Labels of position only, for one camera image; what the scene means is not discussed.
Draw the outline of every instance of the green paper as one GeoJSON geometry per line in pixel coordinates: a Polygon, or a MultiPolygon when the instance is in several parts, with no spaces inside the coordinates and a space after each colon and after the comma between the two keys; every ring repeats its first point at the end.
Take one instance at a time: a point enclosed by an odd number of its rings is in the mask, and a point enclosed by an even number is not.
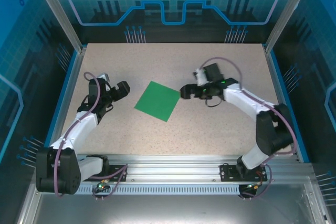
{"type": "Polygon", "coordinates": [[[179,98],[180,92],[151,81],[135,108],[167,122],[179,98]]]}

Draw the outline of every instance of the black bracket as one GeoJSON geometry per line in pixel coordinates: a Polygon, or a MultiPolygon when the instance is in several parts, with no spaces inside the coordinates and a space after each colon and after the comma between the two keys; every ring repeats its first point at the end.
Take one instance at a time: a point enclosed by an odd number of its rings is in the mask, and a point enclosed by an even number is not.
{"type": "Polygon", "coordinates": [[[250,170],[247,174],[245,174],[244,178],[242,178],[236,165],[224,163],[219,166],[221,182],[259,182],[260,176],[257,172],[262,174],[263,182],[267,181],[267,174],[264,167],[258,166],[250,170]]]}
{"type": "MultiPolygon", "coordinates": [[[[107,171],[101,172],[100,174],[96,174],[94,176],[99,176],[99,177],[107,176],[109,174],[117,172],[118,170],[122,169],[123,167],[124,167],[123,165],[110,165],[107,171]]],[[[110,182],[117,182],[118,179],[119,179],[119,177],[120,177],[120,173],[118,173],[114,177],[110,178],[110,182]]],[[[127,168],[124,171],[124,175],[122,176],[120,182],[125,182],[126,181],[126,177],[127,177],[127,168]]],[[[87,179],[85,181],[99,182],[99,181],[101,181],[101,179],[92,179],[92,178],[89,178],[89,179],[87,179]]]]}

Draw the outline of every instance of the speckled tabletop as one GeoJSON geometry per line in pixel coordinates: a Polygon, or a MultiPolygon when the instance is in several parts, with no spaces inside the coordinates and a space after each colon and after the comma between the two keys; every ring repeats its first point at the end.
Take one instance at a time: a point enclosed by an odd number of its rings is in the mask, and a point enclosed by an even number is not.
{"type": "MultiPolygon", "coordinates": [[[[199,99],[180,99],[168,122],[134,108],[150,83],[179,90],[195,83],[193,72],[214,56],[233,60],[243,72],[243,86],[277,103],[261,44],[89,44],[71,99],[65,128],[88,94],[85,71],[108,73],[111,85],[127,81],[130,94],[114,103],[83,144],[80,154],[240,155],[256,143],[255,122],[240,109],[222,102],[208,108],[199,99]]],[[[238,74],[218,62],[226,78],[238,74]]]]}

